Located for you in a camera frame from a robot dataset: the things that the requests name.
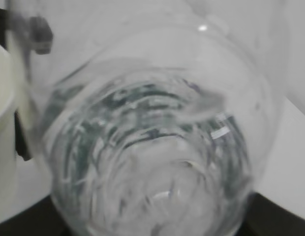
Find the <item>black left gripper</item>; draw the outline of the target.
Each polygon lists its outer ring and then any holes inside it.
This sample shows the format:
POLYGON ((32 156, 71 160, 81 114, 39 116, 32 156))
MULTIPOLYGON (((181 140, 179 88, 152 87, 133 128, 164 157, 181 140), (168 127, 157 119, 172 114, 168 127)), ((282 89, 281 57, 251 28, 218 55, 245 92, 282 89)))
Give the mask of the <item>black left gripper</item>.
MULTIPOLYGON (((0 45, 7 49, 6 30, 8 13, 0 9, 0 45)), ((30 17, 30 46, 38 55, 46 55, 51 52, 53 44, 53 32, 47 20, 41 16, 30 17)))

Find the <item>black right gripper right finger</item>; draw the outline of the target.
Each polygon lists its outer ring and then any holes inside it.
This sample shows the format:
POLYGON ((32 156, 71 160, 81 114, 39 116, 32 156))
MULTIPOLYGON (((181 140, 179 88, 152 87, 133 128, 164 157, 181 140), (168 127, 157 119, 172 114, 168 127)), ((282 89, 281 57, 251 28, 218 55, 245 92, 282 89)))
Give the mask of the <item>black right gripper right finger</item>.
POLYGON ((255 193, 236 236, 305 236, 305 220, 255 193))

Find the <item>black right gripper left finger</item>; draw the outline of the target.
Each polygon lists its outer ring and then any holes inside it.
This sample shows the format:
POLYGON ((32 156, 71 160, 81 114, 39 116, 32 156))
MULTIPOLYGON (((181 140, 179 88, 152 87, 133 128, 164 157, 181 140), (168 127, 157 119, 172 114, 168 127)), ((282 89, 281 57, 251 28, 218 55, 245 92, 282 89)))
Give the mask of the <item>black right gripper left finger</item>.
POLYGON ((71 231, 47 196, 0 223, 0 236, 70 236, 71 231))

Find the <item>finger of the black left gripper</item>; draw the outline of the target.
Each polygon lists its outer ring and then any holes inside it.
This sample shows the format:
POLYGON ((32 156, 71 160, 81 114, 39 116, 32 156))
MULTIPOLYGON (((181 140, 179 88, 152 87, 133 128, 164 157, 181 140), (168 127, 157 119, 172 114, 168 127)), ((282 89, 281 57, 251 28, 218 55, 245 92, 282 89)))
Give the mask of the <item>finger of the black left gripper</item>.
POLYGON ((15 150, 17 154, 22 157, 24 161, 31 160, 31 155, 28 151, 26 140, 22 131, 22 126, 19 121, 18 112, 14 113, 14 125, 15 125, 15 150))

